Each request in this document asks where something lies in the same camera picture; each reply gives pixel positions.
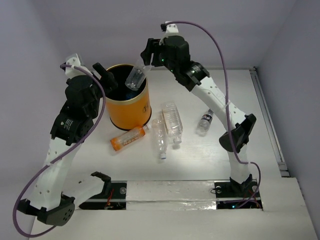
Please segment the black label pepsi bottle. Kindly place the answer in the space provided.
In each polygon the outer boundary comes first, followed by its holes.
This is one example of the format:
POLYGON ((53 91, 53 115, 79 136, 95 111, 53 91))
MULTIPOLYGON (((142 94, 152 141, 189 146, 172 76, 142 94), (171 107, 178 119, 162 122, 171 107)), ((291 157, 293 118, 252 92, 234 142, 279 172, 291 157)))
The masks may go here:
POLYGON ((214 116, 214 112, 209 109, 200 119, 200 121, 198 122, 198 125, 197 125, 197 130, 200 132, 200 133, 206 133, 210 126, 211 126, 211 122, 212 122, 212 119, 213 119, 213 116, 214 116))

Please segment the blue label plastic bottle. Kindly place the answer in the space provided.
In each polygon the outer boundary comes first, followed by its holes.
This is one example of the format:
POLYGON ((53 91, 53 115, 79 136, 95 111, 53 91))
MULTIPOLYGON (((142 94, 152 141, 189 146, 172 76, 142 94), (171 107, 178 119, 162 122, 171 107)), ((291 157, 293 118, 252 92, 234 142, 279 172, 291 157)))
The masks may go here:
POLYGON ((136 92, 128 92, 128 93, 126 93, 125 94, 125 99, 126 100, 131 100, 131 99, 133 99, 133 98, 135 98, 136 96, 138 95, 138 93, 136 93, 136 92))

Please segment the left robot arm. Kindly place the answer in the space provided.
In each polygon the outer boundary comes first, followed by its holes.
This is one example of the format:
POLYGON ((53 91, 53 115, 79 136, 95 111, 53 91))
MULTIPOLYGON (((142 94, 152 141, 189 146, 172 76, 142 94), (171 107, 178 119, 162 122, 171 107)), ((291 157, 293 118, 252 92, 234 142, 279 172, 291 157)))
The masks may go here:
POLYGON ((92 187, 74 197, 63 193, 63 186, 72 161, 81 144, 98 126, 104 109, 100 102, 118 87, 111 72, 100 63, 93 69, 100 77, 80 65, 64 63, 60 66, 67 76, 66 101, 54 120, 50 131, 50 143, 42 169, 31 179, 34 190, 25 199, 18 197, 12 211, 16 225, 17 212, 35 216, 38 221, 53 227, 65 225, 81 203, 97 195, 104 198, 110 194, 111 178, 101 172, 89 176, 92 187))

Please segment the slim clear plastic bottle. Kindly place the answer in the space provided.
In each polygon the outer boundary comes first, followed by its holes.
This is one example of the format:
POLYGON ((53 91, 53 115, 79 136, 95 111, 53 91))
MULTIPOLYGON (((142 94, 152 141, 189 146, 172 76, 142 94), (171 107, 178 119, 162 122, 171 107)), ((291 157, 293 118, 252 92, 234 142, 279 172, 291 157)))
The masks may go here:
POLYGON ((155 118, 152 121, 151 126, 152 140, 156 155, 160 160, 165 160, 167 158, 168 141, 163 120, 160 118, 155 118))

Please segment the clear bottle blue cap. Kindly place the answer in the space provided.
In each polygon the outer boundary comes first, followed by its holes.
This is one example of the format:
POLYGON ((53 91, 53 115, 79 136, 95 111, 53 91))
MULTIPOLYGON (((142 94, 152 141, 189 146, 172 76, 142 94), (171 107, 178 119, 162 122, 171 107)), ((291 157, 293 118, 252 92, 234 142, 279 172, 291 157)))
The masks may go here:
POLYGON ((138 91, 150 70, 151 66, 145 65, 143 59, 140 57, 125 81, 126 87, 132 91, 138 91))

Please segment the orange label plastic bottle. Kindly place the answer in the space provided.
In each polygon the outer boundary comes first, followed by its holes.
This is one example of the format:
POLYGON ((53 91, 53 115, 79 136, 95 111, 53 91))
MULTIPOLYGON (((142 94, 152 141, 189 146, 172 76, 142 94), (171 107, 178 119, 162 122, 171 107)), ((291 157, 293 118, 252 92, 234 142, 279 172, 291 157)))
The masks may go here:
POLYGON ((122 135, 112 138, 110 144, 116 152, 120 151, 127 145, 144 137, 150 129, 151 127, 149 125, 134 127, 122 135))

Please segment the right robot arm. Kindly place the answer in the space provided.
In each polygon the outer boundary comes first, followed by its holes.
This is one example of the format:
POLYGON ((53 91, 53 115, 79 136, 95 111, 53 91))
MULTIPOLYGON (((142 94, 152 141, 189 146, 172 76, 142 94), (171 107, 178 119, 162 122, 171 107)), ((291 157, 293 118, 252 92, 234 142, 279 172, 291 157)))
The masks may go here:
POLYGON ((247 164, 247 143, 256 116, 244 113, 226 99, 208 70, 191 60, 189 44, 182 36, 149 38, 140 56, 146 66, 167 68, 179 84, 202 100, 220 120, 226 130, 219 143, 229 158, 230 190, 235 196, 246 193, 253 180, 247 164))

